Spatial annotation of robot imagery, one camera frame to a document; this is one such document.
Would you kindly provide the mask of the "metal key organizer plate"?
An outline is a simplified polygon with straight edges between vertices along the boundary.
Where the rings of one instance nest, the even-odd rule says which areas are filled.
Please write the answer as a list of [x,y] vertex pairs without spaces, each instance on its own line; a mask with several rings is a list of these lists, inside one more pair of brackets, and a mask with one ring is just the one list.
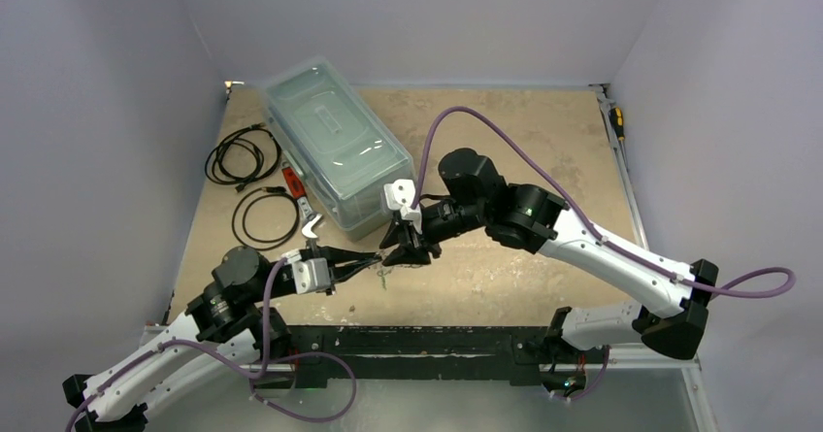
[[379,262],[376,267],[376,275],[379,279],[379,284],[382,290],[387,290],[387,277],[391,275],[393,272],[392,266],[386,266],[382,262]]

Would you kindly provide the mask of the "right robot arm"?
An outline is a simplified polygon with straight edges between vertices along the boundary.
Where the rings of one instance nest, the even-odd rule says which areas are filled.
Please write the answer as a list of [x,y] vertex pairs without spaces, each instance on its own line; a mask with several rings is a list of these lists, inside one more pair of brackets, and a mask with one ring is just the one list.
[[533,184],[508,183],[491,159],[472,149],[449,153],[439,174],[447,195],[425,207],[412,202],[412,180],[384,185],[381,202],[392,221],[380,244],[388,252],[383,265],[428,265],[440,256],[442,242],[483,229],[506,248],[565,262],[629,295],[611,306],[557,310],[544,336],[552,358],[567,361],[593,348],[632,343],[673,359],[696,355],[716,265],[667,259],[600,228],[588,230],[568,201]]

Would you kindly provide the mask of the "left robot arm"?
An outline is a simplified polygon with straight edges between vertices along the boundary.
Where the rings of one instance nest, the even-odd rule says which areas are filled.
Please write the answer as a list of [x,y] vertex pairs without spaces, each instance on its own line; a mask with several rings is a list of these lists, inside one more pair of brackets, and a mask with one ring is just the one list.
[[270,367],[295,372],[302,360],[328,359],[354,376],[335,354],[301,349],[272,307],[275,298],[333,293],[380,261],[379,254],[307,246],[278,260],[239,246],[227,251],[212,280],[149,342],[95,375],[76,374],[62,384],[74,409],[69,431],[142,431],[172,399],[231,370],[257,387]]

